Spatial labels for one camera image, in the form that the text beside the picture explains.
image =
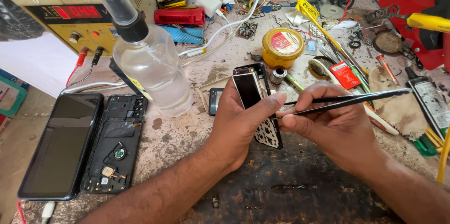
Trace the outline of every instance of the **dirty table surface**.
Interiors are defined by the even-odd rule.
[[[376,10],[379,8],[375,0],[356,0],[354,9]],[[265,14],[256,18],[259,26],[254,41],[244,37],[233,37],[215,53],[206,56],[184,67],[194,97],[192,108],[184,115],[176,118],[161,115],[151,105],[147,109],[142,137],[133,171],[132,184],[138,184],[159,173],[179,159],[193,153],[208,138],[214,117],[205,110],[198,88],[219,79],[232,75],[233,68],[254,63],[250,58],[244,60],[247,52],[262,53],[262,37],[278,23],[288,22],[284,13],[294,8],[284,7],[273,14]],[[236,10],[228,16],[230,21],[240,20]],[[210,37],[225,21],[215,17],[205,32]],[[298,29],[309,31],[309,25],[303,24]],[[367,70],[378,64],[375,56],[370,58],[366,48],[372,55],[379,53],[370,44],[374,31],[364,29],[365,39],[359,49],[350,49],[346,38],[350,30],[330,30],[330,35],[340,44],[345,44],[357,62]],[[228,35],[225,29],[211,43],[216,47]],[[181,44],[178,51],[187,49]],[[302,55],[289,68],[291,75],[303,86],[307,87],[318,79],[307,69],[308,60],[312,56]],[[192,58],[181,59],[187,62]],[[400,83],[406,82],[405,66],[413,65],[418,75],[432,78],[437,85],[450,85],[449,77],[439,70],[419,71],[415,63],[400,54],[386,56],[394,74]],[[88,65],[79,69],[73,81],[82,79],[88,72]],[[83,82],[119,81],[120,79],[109,67],[109,59],[101,59],[94,67],[92,75]],[[288,101],[296,100],[299,91],[292,85],[283,82],[278,86],[271,84],[271,89],[285,92]],[[112,94],[133,93],[128,87],[102,92],[105,97]],[[373,126],[380,145],[398,161],[418,171],[430,180],[435,180],[438,157],[423,157],[413,144],[404,137],[390,135]],[[293,133],[282,133],[283,149],[252,142],[247,159],[235,172],[224,177],[216,186],[207,192],[180,223],[401,223],[402,220],[392,212],[378,196],[362,181],[339,169],[320,149],[305,138]],[[76,223],[90,211],[102,205],[114,195],[80,193],[71,202],[59,202],[49,223]],[[219,200],[219,207],[213,208],[212,198]],[[28,223],[40,223],[44,207],[43,202],[22,202],[23,213]],[[20,223],[16,214],[14,224]]]

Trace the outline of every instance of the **human arm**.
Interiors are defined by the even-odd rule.
[[[313,84],[301,92],[295,107],[277,114],[285,115],[280,130],[315,142],[339,167],[368,183],[407,223],[450,223],[450,195],[380,147],[362,104],[306,117],[290,114],[323,105],[312,104],[313,98],[342,95],[348,93],[326,81]]]
[[[175,222],[222,177],[241,166],[256,128],[285,101],[286,95],[277,93],[244,110],[231,79],[219,100],[210,137],[198,151],[121,193],[82,223]]]

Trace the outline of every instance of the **black tweezers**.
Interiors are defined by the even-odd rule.
[[[368,93],[368,94],[362,94],[362,95],[348,95],[348,96],[338,96],[338,97],[315,98],[312,100],[311,103],[327,103],[327,102],[337,102],[337,103],[333,103],[333,104],[322,106],[322,107],[317,107],[317,108],[306,110],[306,111],[296,112],[296,113],[294,113],[294,115],[303,116],[303,115],[308,115],[308,114],[317,113],[317,112],[325,112],[328,110],[342,108],[345,106],[350,106],[350,105],[354,105],[354,104],[358,104],[358,103],[363,103],[363,102],[368,102],[368,101],[373,101],[373,100],[383,99],[383,98],[388,98],[388,97],[393,97],[393,96],[401,96],[404,94],[409,94],[412,91],[413,90],[410,88],[402,88],[402,89],[387,90],[387,91],[374,92],[374,93]],[[297,103],[297,101],[294,101],[294,102],[285,103],[284,105],[294,105],[296,103]]]

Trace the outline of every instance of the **hand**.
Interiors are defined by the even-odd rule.
[[[277,113],[277,116],[284,116],[278,121],[278,125],[281,131],[294,131],[316,143],[342,169],[362,175],[371,167],[372,162],[384,156],[363,104],[306,117],[292,115],[294,112],[323,106],[323,103],[311,104],[313,98],[348,94],[344,89],[327,81],[314,83],[300,93],[295,107]]]
[[[222,92],[214,125],[204,147],[217,153],[231,171],[237,170],[247,157],[248,145],[258,126],[278,111],[285,101],[286,94],[277,93],[244,110],[231,78]]]

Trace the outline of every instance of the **smartphone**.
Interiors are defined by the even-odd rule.
[[[81,182],[81,191],[119,193],[131,183],[148,100],[111,95]]]
[[[216,116],[217,108],[219,108],[219,99],[221,98],[223,90],[224,88],[211,88],[209,90],[209,115]]]
[[[270,88],[267,81],[266,69],[262,63],[254,63],[237,67],[233,70],[233,82],[238,90],[244,109],[254,106],[266,96]],[[257,142],[277,149],[283,148],[278,122],[272,121],[275,114],[263,121],[256,129],[254,138]]]
[[[18,198],[39,201],[75,198],[102,115],[103,100],[99,93],[68,93],[56,99]]]

